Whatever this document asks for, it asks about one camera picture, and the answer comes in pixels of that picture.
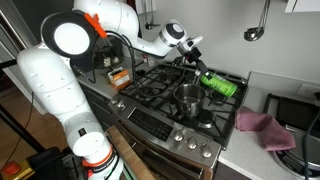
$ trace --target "pink cloth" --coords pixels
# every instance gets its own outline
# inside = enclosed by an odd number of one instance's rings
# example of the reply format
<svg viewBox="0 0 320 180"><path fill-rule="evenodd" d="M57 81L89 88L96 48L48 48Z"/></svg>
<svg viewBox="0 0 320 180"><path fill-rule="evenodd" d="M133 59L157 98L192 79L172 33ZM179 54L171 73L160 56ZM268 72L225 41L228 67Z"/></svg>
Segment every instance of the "pink cloth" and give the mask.
<svg viewBox="0 0 320 180"><path fill-rule="evenodd" d="M267 151L296 147L292 134L268 114L256 113L247 107L236 112L235 127L240 131L257 131Z"/></svg>

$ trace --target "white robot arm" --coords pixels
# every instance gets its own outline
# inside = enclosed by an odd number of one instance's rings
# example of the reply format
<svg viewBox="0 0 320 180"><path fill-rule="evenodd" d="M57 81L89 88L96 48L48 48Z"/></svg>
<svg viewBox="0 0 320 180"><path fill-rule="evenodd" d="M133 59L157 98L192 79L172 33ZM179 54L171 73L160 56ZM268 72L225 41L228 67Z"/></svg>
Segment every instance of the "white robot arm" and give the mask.
<svg viewBox="0 0 320 180"><path fill-rule="evenodd" d="M95 17L95 25L85 18L88 15ZM123 161L105 137L70 69L70 59L85 59L92 54L99 28L100 33L102 29L125 35L133 48L158 57L177 47L189 62L195 61L203 73L207 72L195 47L202 37L189 38L185 29L171 20L148 42L138 38L138 26L137 15L127 4L75 0L73 11L47 17L41 27L43 41L17 58L31 89L61 122L69 147L84 158L90 180L119 179L123 169Z"/></svg>

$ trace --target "stove knob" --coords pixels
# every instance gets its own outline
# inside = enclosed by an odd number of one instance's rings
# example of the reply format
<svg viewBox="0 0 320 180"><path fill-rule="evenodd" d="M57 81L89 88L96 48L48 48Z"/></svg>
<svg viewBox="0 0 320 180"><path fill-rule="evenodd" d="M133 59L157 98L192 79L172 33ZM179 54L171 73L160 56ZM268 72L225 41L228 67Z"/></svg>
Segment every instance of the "stove knob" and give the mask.
<svg viewBox="0 0 320 180"><path fill-rule="evenodd" d="M123 100L119 101L119 103L117 104L117 106L121 109L124 110L127 106L127 103L124 102Z"/></svg>
<svg viewBox="0 0 320 180"><path fill-rule="evenodd" d="M179 129L174 133L174 140L179 142L182 139L183 139L183 132L182 132L182 129Z"/></svg>
<svg viewBox="0 0 320 180"><path fill-rule="evenodd" d="M119 102L119 99L118 98L113 98L111 99L111 103L112 104L117 104Z"/></svg>
<svg viewBox="0 0 320 180"><path fill-rule="evenodd" d="M203 144L201 147L200 147L200 152L201 152L201 155L205 158L208 158L211 156L211 148L208 144Z"/></svg>
<svg viewBox="0 0 320 180"><path fill-rule="evenodd" d="M193 136L189 137L186 142L189 149L193 150L197 147L197 140Z"/></svg>

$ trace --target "electrical outlet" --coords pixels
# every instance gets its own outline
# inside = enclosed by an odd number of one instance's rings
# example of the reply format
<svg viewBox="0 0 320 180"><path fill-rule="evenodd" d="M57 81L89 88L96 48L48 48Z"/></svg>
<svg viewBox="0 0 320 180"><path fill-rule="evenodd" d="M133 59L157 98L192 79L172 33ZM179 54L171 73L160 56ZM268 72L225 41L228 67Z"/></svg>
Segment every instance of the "electrical outlet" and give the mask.
<svg viewBox="0 0 320 180"><path fill-rule="evenodd" d="M316 92L320 92L320 87L309 84L302 84L297 92L297 95L310 99L316 99L314 95L314 93Z"/></svg>

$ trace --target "white cabinet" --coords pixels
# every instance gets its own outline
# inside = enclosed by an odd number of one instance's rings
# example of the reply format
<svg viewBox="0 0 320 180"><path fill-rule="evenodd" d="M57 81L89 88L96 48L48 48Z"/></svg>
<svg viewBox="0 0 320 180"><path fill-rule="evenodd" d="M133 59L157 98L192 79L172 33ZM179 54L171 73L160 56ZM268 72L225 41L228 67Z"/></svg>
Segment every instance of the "white cabinet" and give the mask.
<svg viewBox="0 0 320 180"><path fill-rule="evenodd" d="M320 11L320 0L289 0L285 12Z"/></svg>

